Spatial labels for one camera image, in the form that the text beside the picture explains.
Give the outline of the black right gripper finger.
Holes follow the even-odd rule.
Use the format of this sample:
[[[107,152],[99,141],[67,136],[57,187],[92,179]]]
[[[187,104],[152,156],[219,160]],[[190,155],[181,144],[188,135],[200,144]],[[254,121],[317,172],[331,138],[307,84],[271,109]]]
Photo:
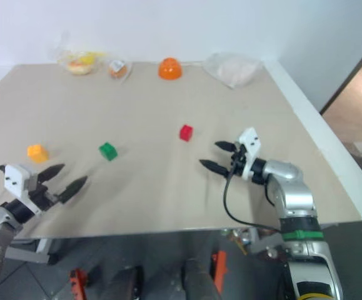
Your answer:
[[[218,174],[224,178],[230,177],[230,170],[224,166],[219,165],[218,163],[208,160],[208,159],[200,159],[199,162],[209,171]]]
[[[236,151],[236,145],[231,143],[231,142],[227,142],[227,141],[216,141],[214,143],[217,147],[219,147],[220,149],[227,151],[227,152],[231,152],[234,153]]]

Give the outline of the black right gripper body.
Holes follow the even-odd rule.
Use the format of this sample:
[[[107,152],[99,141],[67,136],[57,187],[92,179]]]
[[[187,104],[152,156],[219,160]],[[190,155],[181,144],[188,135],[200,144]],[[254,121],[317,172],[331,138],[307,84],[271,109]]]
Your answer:
[[[235,142],[234,153],[231,156],[231,176],[241,177],[243,175],[243,171],[246,166],[246,154],[246,147],[239,142]]]

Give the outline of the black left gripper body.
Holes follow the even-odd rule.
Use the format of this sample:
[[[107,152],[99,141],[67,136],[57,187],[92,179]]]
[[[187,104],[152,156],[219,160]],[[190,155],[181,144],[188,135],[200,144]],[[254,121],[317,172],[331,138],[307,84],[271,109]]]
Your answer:
[[[36,189],[28,193],[30,200],[41,210],[49,210],[58,202],[58,196],[49,192],[44,184],[53,177],[55,175],[39,175]]]

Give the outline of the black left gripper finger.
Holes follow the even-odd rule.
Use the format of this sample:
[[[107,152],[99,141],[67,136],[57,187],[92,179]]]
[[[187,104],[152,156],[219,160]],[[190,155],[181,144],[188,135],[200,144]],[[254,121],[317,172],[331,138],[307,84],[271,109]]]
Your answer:
[[[53,166],[46,168],[45,170],[43,170],[38,174],[38,181],[39,182],[49,181],[50,179],[57,176],[64,166],[65,164],[55,164]]]
[[[81,190],[81,188],[85,185],[87,179],[87,176],[83,176],[74,180],[65,188],[65,190],[61,194],[58,195],[58,201],[62,204],[68,202]]]

